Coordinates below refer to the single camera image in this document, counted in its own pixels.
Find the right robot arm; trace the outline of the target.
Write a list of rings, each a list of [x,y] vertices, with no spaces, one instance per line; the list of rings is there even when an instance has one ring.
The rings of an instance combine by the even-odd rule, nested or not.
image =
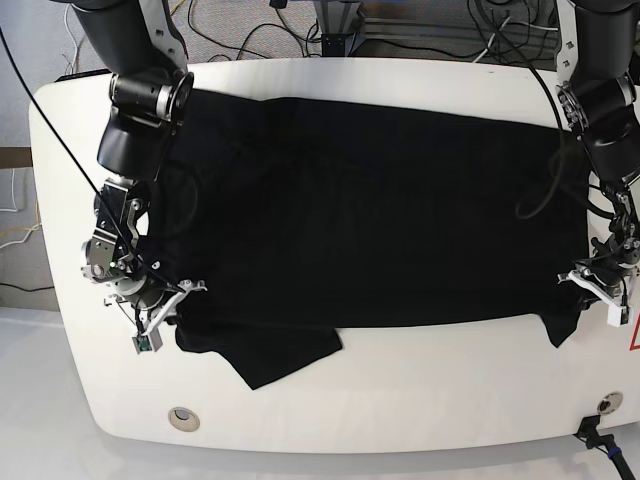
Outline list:
[[[167,162],[194,84],[185,41],[166,1],[69,1],[87,39],[111,72],[110,114],[98,164],[111,173],[95,196],[96,226],[84,274],[107,284],[134,311],[134,340],[151,335],[197,284],[165,279],[138,248],[149,188]]]

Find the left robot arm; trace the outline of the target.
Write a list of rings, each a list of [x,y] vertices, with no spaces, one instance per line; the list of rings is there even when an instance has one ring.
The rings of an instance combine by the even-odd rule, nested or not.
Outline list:
[[[611,324],[621,325],[631,310],[639,262],[639,214],[632,193],[639,178],[639,120],[629,73],[639,4],[560,1],[557,12],[557,96],[613,207],[609,238],[594,240],[594,256],[577,262],[568,278],[606,303]]]

